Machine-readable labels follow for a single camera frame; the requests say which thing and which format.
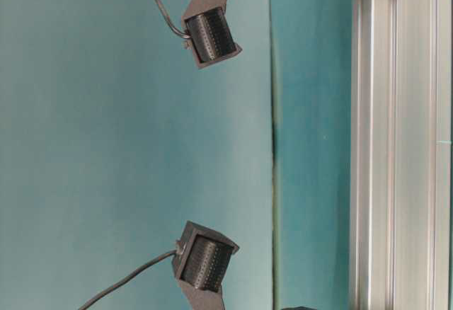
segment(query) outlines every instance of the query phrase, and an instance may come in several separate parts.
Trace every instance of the metal frame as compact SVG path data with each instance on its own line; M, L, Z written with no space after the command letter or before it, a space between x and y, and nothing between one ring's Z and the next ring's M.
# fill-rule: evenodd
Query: metal frame
M452 0L355 0L350 308L448 310Z

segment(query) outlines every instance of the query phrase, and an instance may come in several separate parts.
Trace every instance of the teal wall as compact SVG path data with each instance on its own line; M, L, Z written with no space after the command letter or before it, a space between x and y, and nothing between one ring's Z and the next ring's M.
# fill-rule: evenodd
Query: teal wall
M164 0L173 19L189 0ZM191 219L241 250L228 309L270 309L268 0L202 71L151 0L0 0L0 309L76 309ZM169 262L94 309L189 309Z
M352 0L271 0L279 308L348 308Z

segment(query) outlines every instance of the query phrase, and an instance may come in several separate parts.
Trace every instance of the power cord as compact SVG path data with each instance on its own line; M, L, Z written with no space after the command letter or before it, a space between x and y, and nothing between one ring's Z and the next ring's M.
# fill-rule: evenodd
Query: power cord
M136 269L134 272L132 272L130 275L124 277L121 281L119 281L118 283L115 283L114 285L112 285L111 287L108 287L107 289L99 292L96 296L94 296L93 298L91 298L89 301L87 301L84 305L82 305L79 310L87 310L87 308L89 308L90 306L92 306L93 304L95 304L99 299L107 296L108 294L110 294L111 292L114 292L116 289L122 287L124 284L126 284L127 282L129 282L131 279L133 279L134 277L136 277L138 274L142 273L143 271L145 271L147 268L150 268L151 266L153 266L154 264L157 264L161 261L163 261L164 259L168 258L168 257L171 257L171 256L174 256L176 254L176 250L173 250L173 251L169 251L167 253L164 253L163 255L160 255L159 257L156 257L155 259L153 260L150 260L148 263L146 264L143 264L141 267L139 267L138 269Z

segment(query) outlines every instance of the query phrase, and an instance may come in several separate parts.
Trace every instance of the black cable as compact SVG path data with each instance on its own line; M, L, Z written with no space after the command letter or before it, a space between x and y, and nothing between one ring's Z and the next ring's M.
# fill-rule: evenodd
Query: black cable
M154 264L157 264L158 262L161 262L163 261L165 258L168 258L168 257L171 257L171 256L174 256L176 254L176 250L173 250L173 251L169 251L167 253L164 253L163 255L160 255L159 257L153 259L153 260L150 260L148 263L142 265L140 268L136 269L133 273L131 273L130 275L124 277L121 281L119 281L118 283L112 285L111 287L105 289L104 291L101 291L99 292L95 297L93 297L92 299L90 299L89 301L87 301L84 305L82 305L79 310L86 310L87 308L89 308L90 306L92 306L93 304L95 304L99 299L103 298L104 296L107 296L108 294L110 294L111 292L114 292L116 289L118 289L119 287L122 287L124 284L126 284L127 282L129 282L132 278L136 277L138 274L140 274L141 272L145 271L147 268L153 266Z
M169 16L169 14L167 13L167 10L165 9L164 4L162 3L162 1L161 0L155 0L155 2L157 4L157 6L159 7L159 10L161 11L162 16L164 17L165 22L167 22L167 25L170 27L171 31L173 33L175 33L177 36L179 36L180 38L183 38L183 39L186 39L186 40L190 39L190 35L189 34L181 32L179 29L177 29L177 27L175 27L173 22L171 22L171 18Z

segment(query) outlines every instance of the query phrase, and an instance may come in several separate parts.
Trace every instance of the teal backdrop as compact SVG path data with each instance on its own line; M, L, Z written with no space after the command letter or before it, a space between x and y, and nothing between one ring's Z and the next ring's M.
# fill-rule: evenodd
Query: teal backdrop
M271 0L278 309L348 309L351 4Z
M227 310L347 309L351 0L227 19L199 71L152 0L0 0L0 309L77 309L188 219L241 247ZM94 309L189 306L166 261Z
M271 308L268 0L227 17L199 71L152 0L0 0L0 309L78 309L187 219L241 247L226 308ZM189 306L166 261L93 309Z

